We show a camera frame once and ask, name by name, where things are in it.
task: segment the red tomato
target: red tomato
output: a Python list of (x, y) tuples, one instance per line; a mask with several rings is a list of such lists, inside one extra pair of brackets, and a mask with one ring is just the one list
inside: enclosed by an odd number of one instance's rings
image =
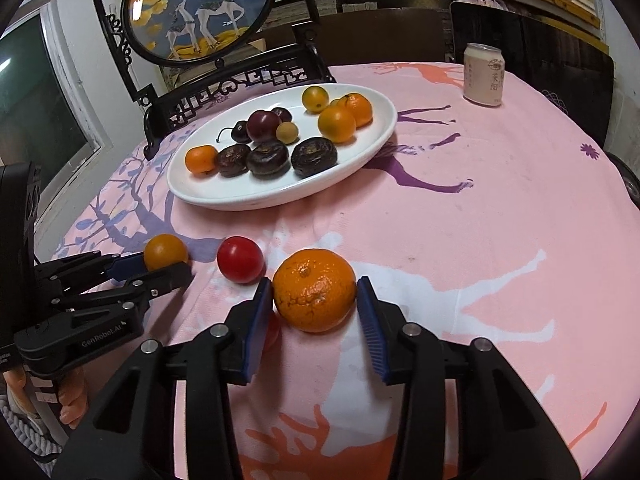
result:
[(280, 336), (280, 320), (278, 319), (278, 314), (276, 314), (273, 310), (271, 311), (271, 315), (269, 316), (269, 325), (267, 327), (267, 336), (264, 338), (264, 346), (262, 347), (262, 352), (267, 352), (269, 349), (275, 345), (278, 337)]
[(218, 248), (218, 268), (222, 275), (234, 283), (251, 283), (264, 269), (264, 256), (260, 247), (249, 238), (232, 236)]

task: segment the white plate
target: white plate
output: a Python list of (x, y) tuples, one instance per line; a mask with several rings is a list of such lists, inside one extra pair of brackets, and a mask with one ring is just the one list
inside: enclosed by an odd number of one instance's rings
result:
[[(176, 151), (169, 164), (167, 181), (175, 196), (185, 202), (224, 211), (262, 209), (293, 202), (326, 189), (347, 178), (369, 162), (382, 148), (394, 131), (398, 112), (393, 103), (380, 92), (363, 86), (348, 84), (324, 84), (331, 99), (350, 92), (366, 97), (373, 106), (373, 121), (356, 131), (356, 139), (344, 146), (337, 145), (338, 163), (329, 170), (308, 178), (298, 177), (293, 169), (274, 179), (260, 179), (251, 173), (225, 178), (220, 174), (194, 176), (184, 165), (187, 151), (196, 146), (211, 144), (218, 150), (233, 145), (230, 131), (223, 132), (219, 143), (216, 137), (222, 128), (233, 127), (238, 121), (247, 120), (256, 110), (285, 107), (293, 115), (293, 122), (300, 130), (300, 140), (318, 137), (318, 116), (307, 113), (302, 105), (302, 92), (307, 86), (285, 88), (271, 94), (245, 101), (203, 124)], [(297, 143), (288, 146), (289, 154)]]

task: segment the drink can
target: drink can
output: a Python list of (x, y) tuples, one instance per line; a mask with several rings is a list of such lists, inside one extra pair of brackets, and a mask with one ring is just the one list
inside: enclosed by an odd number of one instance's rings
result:
[(464, 96), (469, 101), (497, 107), (502, 104), (504, 57), (499, 48), (469, 43), (465, 50)]

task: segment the pink tablecloth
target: pink tablecloth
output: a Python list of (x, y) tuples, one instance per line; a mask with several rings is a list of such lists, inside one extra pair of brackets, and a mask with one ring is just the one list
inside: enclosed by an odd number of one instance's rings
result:
[[(513, 75), (504, 105), (489, 109), (463, 99), (457, 65), (333, 73), (384, 92), (399, 111), (391, 142), (353, 176), (260, 212), (186, 205), (168, 193), (164, 172), (202, 117), (165, 140), (153, 161), (143, 160), (142, 149), (125, 160), (58, 256), (96, 248), (131, 253), (152, 235), (180, 235), (196, 277), (186, 292), (155, 300), (147, 324), (150, 336), (169, 343), (193, 338), (252, 296), (253, 287), (220, 275), (214, 256), (225, 237), (256, 240), (268, 276), (301, 248), (334, 250), (409, 320), (452, 341), (486, 336), (497, 343), (586, 474), (640, 396), (640, 212), (615, 167)], [(94, 387), (125, 353), (88, 366)], [(325, 336), (284, 327), (254, 382), (233, 388), (231, 398), (246, 478), (386, 478), (401, 391), (369, 369), (356, 317)], [(175, 433), (177, 473), (185, 477), (182, 402), (181, 390)], [(449, 447), (447, 461), (455, 462)]]

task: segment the dark brown fruit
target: dark brown fruit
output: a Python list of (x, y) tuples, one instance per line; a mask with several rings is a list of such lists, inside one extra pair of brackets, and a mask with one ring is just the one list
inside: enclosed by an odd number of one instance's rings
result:
[(280, 118), (273, 112), (256, 110), (246, 122), (246, 130), (253, 142), (267, 142), (276, 138)]
[(230, 177), (246, 173), (246, 158), (251, 148), (246, 144), (234, 144), (218, 153), (218, 171), (220, 175)]
[(254, 175), (266, 176), (279, 172), (289, 162), (289, 150), (279, 140), (258, 144), (246, 158), (246, 165)]
[(291, 165), (296, 175), (306, 178), (332, 168), (338, 162), (338, 150), (324, 137), (303, 140), (291, 153)]
[(281, 106), (276, 106), (273, 110), (271, 110), (274, 114), (276, 114), (283, 123), (290, 123), (293, 119), (291, 112), (286, 108)]

